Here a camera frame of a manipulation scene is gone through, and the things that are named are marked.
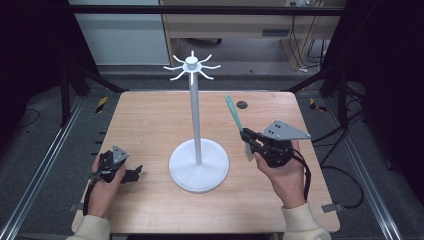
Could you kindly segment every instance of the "wall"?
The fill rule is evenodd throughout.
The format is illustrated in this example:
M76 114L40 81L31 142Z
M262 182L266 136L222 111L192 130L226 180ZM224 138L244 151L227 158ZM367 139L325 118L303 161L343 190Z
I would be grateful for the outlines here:
M159 5L157 0L69 0L71 5ZM97 65L168 65L158 14L75 14Z

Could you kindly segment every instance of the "human hand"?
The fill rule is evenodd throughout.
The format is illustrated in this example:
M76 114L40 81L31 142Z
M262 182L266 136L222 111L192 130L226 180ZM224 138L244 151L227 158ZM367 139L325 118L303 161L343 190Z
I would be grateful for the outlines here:
M293 148L299 151L299 142L292 140ZM286 165L278 168L270 168L265 159L257 152L254 153L258 169L271 181L277 196L283 201L284 208L295 208L305 204L304 197L304 167L291 159Z
M100 155L97 155L91 167L92 172L97 172L99 167ZM113 201L115 200L116 193L118 192L121 180L125 175L125 164L123 164L115 173L115 177L110 183L100 178L94 185L93 191L90 195L88 202L87 214L105 218Z

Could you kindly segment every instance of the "black curtain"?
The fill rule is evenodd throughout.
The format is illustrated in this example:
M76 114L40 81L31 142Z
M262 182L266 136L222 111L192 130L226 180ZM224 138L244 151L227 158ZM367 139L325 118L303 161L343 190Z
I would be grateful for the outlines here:
M0 147L16 128L28 100L58 86L66 65L78 63L99 74L74 14L48 11L48 4L69 3L0 1Z
M361 3L349 1L348 4ZM348 81L365 86L364 108L368 122L388 162L404 174L422 203L423 6L421 0L380 0L369 16L364 15L367 20L362 26L355 18L342 17L325 62L325 67L339 64L335 72L343 71ZM360 30L354 41L345 45L358 26ZM325 95L337 89L338 81L339 74L326 79L322 88Z

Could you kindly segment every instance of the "wooden tabletop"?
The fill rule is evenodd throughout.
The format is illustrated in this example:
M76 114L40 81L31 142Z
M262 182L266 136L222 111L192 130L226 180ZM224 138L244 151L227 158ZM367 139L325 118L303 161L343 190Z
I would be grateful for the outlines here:
M190 93L125 92L110 123L101 152L116 144L130 153L127 169L143 165L138 182L121 185L108 219L112 233L270 233L284 232L281 200L268 178L244 154L244 142L228 110L225 95L237 109L243 127L259 132L280 119L307 132L298 103L287 92L199 92L201 137L220 144L228 154L226 179L207 193L191 193L171 178L169 158L181 143L193 139ZM311 172L309 202L328 231L340 227L335 212L324 213L330 195L310 140L300 151ZM72 225L81 220L78 211Z

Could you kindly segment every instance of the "white sleeve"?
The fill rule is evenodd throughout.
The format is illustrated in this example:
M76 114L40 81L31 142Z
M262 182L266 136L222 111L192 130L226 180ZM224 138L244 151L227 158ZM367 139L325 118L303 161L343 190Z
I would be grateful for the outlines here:
M285 209L281 207L287 224L284 240L329 240L328 231L319 225L312 214L309 202L302 206Z
M66 240L108 240L110 222L104 218L86 215L82 218L74 236Z

